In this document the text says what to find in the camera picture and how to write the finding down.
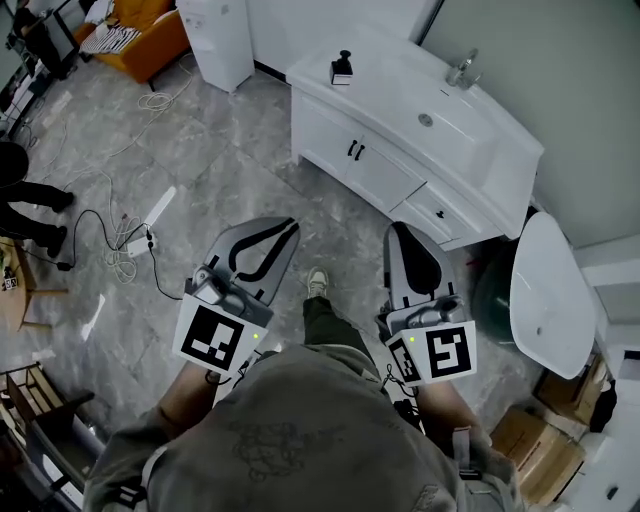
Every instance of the black soap dispenser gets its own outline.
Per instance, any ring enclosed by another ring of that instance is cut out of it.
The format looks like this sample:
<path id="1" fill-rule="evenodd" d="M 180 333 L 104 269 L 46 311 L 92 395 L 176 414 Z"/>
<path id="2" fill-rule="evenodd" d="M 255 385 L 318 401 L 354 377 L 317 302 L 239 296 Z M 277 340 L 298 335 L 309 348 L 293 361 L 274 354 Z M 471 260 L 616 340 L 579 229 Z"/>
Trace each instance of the black soap dispenser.
<path id="1" fill-rule="evenodd" d="M 353 69 L 349 62 L 351 52 L 342 50 L 340 58 L 331 62 L 331 83 L 333 85 L 349 85 L 353 77 Z"/>

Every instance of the shoe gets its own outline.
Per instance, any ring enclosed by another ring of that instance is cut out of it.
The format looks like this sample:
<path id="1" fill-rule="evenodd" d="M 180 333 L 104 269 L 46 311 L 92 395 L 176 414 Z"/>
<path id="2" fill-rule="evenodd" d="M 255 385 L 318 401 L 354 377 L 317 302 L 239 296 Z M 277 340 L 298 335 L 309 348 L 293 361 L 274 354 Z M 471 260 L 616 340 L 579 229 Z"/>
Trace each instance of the shoe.
<path id="1" fill-rule="evenodd" d="M 329 286 L 329 274 L 322 267 L 313 267 L 307 278 L 309 288 L 309 299 L 314 297 L 327 298 L 327 288 Z"/>
<path id="2" fill-rule="evenodd" d="M 67 228 L 64 226 L 57 228 L 57 230 L 58 232 L 54 235 L 53 240 L 47 244 L 47 256 L 49 256 L 49 258 L 55 258 L 60 254 L 62 242 L 64 242 L 67 236 Z"/>
<path id="3" fill-rule="evenodd" d="M 73 195 L 73 192 L 66 192 L 64 201 L 56 208 L 52 208 L 52 210 L 56 213 L 62 213 L 66 208 L 73 204 L 75 198 L 76 196 Z"/>

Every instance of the olive green pants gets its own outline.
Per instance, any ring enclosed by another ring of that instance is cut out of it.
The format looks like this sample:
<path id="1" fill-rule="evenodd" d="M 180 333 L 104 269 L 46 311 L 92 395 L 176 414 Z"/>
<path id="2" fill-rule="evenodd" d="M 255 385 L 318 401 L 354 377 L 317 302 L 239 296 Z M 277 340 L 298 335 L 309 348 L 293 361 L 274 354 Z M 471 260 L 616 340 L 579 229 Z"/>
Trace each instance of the olive green pants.
<path id="1" fill-rule="evenodd" d="M 357 329 L 338 318 L 324 297 L 307 299 L 302 306 L 305 345 L 347 345 L 357 348 L 373 362 Z"/>

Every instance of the white toilet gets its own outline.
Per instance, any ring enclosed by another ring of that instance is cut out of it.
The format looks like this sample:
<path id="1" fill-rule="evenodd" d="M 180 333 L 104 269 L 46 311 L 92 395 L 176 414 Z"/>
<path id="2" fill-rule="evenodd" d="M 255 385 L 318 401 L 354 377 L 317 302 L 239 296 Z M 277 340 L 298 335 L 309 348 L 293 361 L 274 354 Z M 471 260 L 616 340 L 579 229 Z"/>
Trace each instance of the white toilet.
<path id="1" fill-rule="evenodd" d="M 516 250 L 510 322 L 517 347 L 565 379 L 576 377 L 594 342 L 589 288 L 558 223 L 536 213 Z"/>

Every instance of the power strip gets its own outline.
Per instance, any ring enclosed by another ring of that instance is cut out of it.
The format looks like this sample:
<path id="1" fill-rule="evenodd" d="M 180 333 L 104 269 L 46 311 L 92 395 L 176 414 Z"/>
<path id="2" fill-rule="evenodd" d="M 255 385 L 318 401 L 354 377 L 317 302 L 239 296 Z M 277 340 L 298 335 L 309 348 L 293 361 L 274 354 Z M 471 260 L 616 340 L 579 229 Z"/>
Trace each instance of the power strip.
<path id="1" fill-rule="evenodd" d="M 150 233 L 151 233 L 151 241 L 153 242 L 153 248 L 157 249 L 158 239 L 156 238 L 156 235 L 154 232 L 150 231 Z M 143 236 L 142 238 L 138 238 L 137 240 L 127 244 L 127 253 L 131 258 L 140 256 L 141 254 L 144 254 L 146 252 L 149 252 L 149 239 L 146 237 L 146 235 Z"/>

